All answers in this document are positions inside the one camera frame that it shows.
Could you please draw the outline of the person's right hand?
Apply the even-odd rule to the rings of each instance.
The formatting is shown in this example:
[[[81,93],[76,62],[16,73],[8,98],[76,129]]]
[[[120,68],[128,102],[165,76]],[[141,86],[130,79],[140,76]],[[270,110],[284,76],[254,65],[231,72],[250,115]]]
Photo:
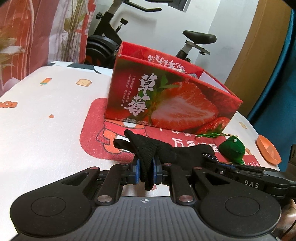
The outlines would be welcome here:
[[[282,209],[280,221],[273,235],[276,240],[295,240],[295,201],[293,199]]]

